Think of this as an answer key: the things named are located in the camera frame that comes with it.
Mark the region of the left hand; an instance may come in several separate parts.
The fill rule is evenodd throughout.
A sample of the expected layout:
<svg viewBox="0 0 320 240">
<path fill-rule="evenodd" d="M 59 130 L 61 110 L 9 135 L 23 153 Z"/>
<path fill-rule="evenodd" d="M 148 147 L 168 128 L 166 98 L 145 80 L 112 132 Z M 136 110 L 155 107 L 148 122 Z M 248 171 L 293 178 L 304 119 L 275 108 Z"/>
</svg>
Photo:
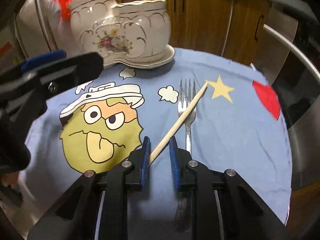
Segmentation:
<svg viewBox="0 0 320 240">
<path fill-rule="evenodd" d="M 5 187 L 15 188 L 18 184 L 19 171 L 1 175 L 1 184 Z"/>
</svg>

